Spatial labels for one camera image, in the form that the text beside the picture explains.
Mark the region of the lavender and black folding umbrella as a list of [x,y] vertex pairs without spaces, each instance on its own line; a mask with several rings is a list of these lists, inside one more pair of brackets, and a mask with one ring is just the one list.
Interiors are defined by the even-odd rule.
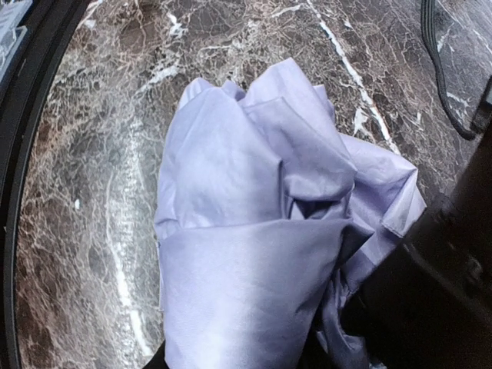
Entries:
[[375,367],[341,311],[425,203],[409,161],[334,120],[292,59],[184,90],[155,214],[170,368]]

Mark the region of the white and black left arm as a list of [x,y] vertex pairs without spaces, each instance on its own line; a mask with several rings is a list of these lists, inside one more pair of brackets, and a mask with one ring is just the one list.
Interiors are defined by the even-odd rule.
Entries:
[[491,366],[491,89],[463,139],[479,140],[449,195],[440,194],[347,302],[341,323],[374,368]]

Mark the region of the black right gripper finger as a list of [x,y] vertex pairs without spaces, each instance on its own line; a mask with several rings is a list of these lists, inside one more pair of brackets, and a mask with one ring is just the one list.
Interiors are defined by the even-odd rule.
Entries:
[[144,366],[144,369],[169,369],[165,362],[165,342],[163,341],[154,356]]

